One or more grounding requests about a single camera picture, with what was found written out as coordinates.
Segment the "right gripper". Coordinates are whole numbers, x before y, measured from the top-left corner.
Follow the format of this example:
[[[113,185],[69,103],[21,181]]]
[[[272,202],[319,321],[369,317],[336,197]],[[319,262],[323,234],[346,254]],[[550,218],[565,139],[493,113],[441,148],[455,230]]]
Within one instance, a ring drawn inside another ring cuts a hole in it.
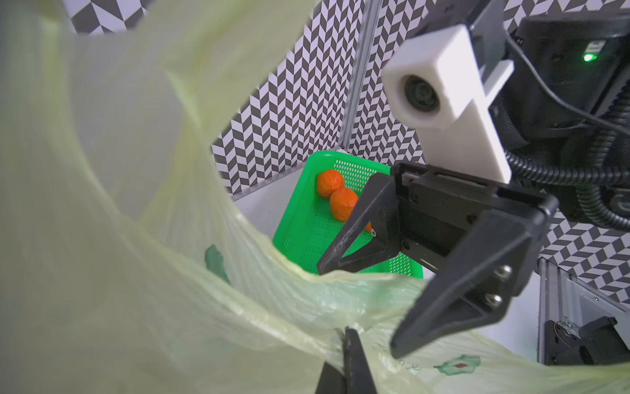
[[[423,164],[398,162],[390,175],[368,179],[317,268],[358,273],[402,253],[437,272],[391,337],[390,353],[400,359],[499,323],[528,285],[559,201]],[[375,235],[348,254],[366,226]]]

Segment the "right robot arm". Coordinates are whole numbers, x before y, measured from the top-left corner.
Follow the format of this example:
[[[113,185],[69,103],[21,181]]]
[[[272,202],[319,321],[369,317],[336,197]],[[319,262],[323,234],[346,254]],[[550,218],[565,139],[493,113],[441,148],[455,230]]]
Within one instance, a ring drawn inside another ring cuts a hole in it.
[[[404,254],[434,273],[390,340],[403,358],[504,318],[525,288],[559,198],[626,231],[629,162],[604,139],[629,137],[629,18],[533,16],[515,33],[501,1],[447,1],[382,69],[395,119],[422,164],[372,175],[318,272],[357,273]]]

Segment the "yellow green plastic bag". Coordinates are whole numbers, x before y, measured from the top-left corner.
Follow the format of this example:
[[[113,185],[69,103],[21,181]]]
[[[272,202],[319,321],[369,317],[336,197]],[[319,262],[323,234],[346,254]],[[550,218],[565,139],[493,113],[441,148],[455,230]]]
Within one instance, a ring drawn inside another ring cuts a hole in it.
[[[544,366],[468,331],[386,344],[427,282],[309,274],[241,214],[211,145],[313,1],[159,3],[73,34],[1,4],[1,390],[312,393],[359,331],[380,393],[626,393],[627,364]]]

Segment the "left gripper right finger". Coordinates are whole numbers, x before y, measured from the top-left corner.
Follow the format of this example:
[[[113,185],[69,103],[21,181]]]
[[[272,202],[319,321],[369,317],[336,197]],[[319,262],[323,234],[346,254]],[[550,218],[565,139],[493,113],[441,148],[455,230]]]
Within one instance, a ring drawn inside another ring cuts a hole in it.
[[[350,327],[345,331],[344,363],[348,394],[377,394],[359,333]]]

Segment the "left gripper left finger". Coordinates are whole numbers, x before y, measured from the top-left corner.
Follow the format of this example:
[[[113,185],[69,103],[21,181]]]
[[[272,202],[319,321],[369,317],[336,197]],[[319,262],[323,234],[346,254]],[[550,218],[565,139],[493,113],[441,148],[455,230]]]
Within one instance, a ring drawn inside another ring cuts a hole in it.
[[[316,394],[345,394],[345,377],[332,365],[325,363],[320,374]]]

